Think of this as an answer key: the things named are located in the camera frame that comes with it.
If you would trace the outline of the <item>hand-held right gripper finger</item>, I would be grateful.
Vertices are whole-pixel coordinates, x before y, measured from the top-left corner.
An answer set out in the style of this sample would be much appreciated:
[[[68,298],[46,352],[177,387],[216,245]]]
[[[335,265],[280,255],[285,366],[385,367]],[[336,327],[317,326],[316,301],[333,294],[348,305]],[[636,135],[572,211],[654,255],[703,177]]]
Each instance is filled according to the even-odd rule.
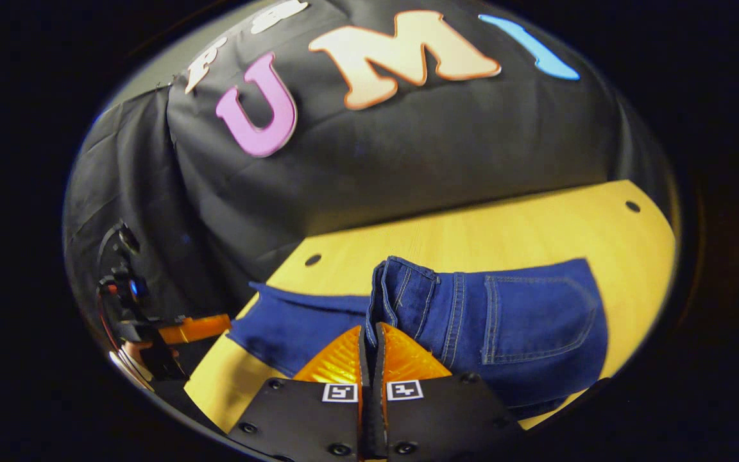
[[[293,379],[266,379],[228,439],[282,461],[361,461],[363,336],[350,328]]]
[[[368,456],[498,461],[525,430],[480,374],[454,374],[401,330],[378,323],[369,347]]]

